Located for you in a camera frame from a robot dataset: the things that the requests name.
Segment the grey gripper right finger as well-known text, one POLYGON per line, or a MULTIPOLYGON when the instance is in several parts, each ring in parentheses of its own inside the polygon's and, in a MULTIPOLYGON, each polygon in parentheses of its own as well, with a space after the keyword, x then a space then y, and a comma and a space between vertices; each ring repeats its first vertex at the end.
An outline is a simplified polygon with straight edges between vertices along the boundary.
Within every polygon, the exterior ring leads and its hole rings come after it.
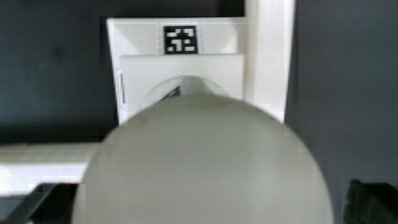
POLYGON ((349 181, 342 224, 398 224, 398 188, 390 183, 349 181))

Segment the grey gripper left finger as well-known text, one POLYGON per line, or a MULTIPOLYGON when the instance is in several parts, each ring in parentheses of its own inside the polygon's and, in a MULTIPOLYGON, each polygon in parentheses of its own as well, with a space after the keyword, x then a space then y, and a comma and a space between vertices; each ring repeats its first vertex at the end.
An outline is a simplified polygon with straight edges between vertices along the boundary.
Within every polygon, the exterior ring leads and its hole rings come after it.
POLYGON ((28 224, 54 186, 54 183, 40 183, 26 194, 0 196, 0 224, 28 224))

